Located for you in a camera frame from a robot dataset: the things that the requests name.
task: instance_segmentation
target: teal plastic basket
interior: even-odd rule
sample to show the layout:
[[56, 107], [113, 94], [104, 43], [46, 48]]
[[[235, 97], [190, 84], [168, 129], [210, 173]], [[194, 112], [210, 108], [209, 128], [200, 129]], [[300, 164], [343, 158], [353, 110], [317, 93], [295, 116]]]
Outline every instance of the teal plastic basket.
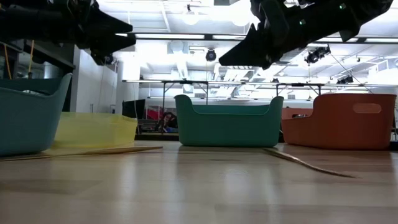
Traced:
[[175, 97], [180, 142], [185, 146], [274, 147], [278, 143], [284, 98], [264, 106], [192, 105]]
[[0, 156], [32, 154], [53, 144], [71, 76], [0, 80]]

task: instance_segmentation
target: ceiling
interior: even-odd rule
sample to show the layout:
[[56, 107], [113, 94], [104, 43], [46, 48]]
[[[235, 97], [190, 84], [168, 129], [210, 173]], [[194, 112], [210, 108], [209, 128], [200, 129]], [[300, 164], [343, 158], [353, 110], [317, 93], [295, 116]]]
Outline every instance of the ceiling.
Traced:
[[[186, 1], [146, 1], [146, 0], [98, 0], [101, 10], [124, 22], [133, 25], [135, 33], [175, 33], [175, 34], [246, 34], [249, 24], [256, 22], [250, 13], [249, 0], [240, 0], [232, 6], [215, 6], [214, 0]], [[187, 4], [196, 14], [187, 13]], [[359, 36], [398, 37], [398, 0], [391, 9], [378, 18], [363, 25]], [[208, 48], [215, 49], [220, 57], [234, 47], [236, 41], [184, 40], [184, 46], [203, 47], [204, 52], [186, 52], [183, 57], [170, 51], [171, 40], [138, 40], [134, 47], [124, 51], [135, 51], [141, 64], [144, 78], [169, 79], [182, 68], [184, 61], [188, 70], [203, 71], [203, 78], [216, 69], [224, 73], [229, 68], [219, 68], [217, 62], [207, 62], [205, 53]], [[303, 61], [308, 49], [291, 52], [284, 57], [286, 65], [273, 65], [262, 71], [253, 68], [261, 77], [261, 82], [270, 82], [278, 78], [280, 82], [336, 82], [336, 79], [348, 73], [353, 74], [356, 83], [369, 83], [368, 76], [379, 63], [388, 64], [396, 69], [398, 44], [330, 44], [331, 55], [327, 55], [309, 67]]]

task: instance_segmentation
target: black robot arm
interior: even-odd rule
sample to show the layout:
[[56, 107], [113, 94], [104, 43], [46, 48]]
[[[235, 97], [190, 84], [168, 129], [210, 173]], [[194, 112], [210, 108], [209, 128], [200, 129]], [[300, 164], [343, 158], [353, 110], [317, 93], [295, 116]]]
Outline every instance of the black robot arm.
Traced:
[[96, 0], [0, 0], [0, 42], [19, 39], [73, 43], [90, 49], [98, 65], [117, 50], [136, 43], [132, 25], [99, 8]]
[[363, 24], [388, 11], [392, 1], [305, 0], [305, 6], [286, 7], [281, 0], [251, 0], [260, 23], [251, 25], [246, 38], [223, 55], [220, 64], [267, 69], [284, 53], [328, 35], [339, 32], [347, 41]]

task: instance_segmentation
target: ceiling light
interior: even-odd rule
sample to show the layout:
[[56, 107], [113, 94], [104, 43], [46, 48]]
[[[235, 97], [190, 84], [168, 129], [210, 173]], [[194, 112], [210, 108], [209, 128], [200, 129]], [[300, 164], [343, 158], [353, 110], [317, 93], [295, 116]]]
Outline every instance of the ceiling light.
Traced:
[[244, 40], [245, 35], [213, 35], [215, 40]]
[[244, 82], [209, 82], [209, 84], [220, 84], [220, 85], [242, 85]]
[[[163, 99], [161, 96], [148, 96], [148, 99]], [[165, 99], [174, 99], [174, 97], [166, 96]]]
[[383, 87], [383, 88], [389, 88], [389, 87], [398, 87], [398, 85], [378, 85], [378, 84], [366, 84], [366, 87]]
[[165, 39], [165, 40], [173, 40], [173, 39], [187, 39], [187, 40], [203, 40], [205, 38], [204, 35], [201, 34], [136, 34], [137, 39]]
[[359, 87], [360, 85], [354, 85], [354, 84], [325, 84], [324, 86], [330, 86], [330, 87]]
[[256, 83], [256, 82], [250, 82], [250, 83], [246, 83], [248, 85], [277, 85], [277, 83]]
[[398, 43], [398, 38], [367, 38], [366, 43]]
[[391, 55], [391, 56], [383, 56], [383, 59], [395, 59], [398, 58], [398, 55]]
[[[352, 43], [352, 42], [357, 42], [358, 38], [351, 38], [350, 40], [347, 40], [346, 42]], [[333, 42], [333, 43], [343, 43], [343, 39], [341, 37], [325, 37], [317, 40], [316, 42]]]
[[328, 47], [327, 44], [315, 44], [315, 43], [311, 43], [308, 44], [307, 47]]
[[250, 18], [245, 15], [236, 15], [233, 17], [232, 23], [236, 26], [246, 26], [249, 23]]
[[189, 46], [189, 50], [200, 50], [205, 51], [207, 48], [202, 46]]
[[123, 80], [122, 82], [132, 82], [132, 83], [161, 83], [160, 80]]
[[255, 100], [255, 99], [251, 99], [251, 98], [228, 98], [228, 100], [247, 101], [247, 100]]
[[184, 23], [191, 26], [195, 25], [199, 21], [199, 15], [197, 11], [185, 11], [182, 16], [182, 20], [184, 21]]

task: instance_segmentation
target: basket handle cutout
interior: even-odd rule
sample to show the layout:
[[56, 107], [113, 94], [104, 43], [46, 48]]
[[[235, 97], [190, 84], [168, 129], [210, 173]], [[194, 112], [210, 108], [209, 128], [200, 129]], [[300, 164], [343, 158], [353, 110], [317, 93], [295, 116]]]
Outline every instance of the basket handle cutout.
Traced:
[[356, 103], [353, 110], [359, 114], [378, 114], [381, 112], [381, 106], [376, 103]]

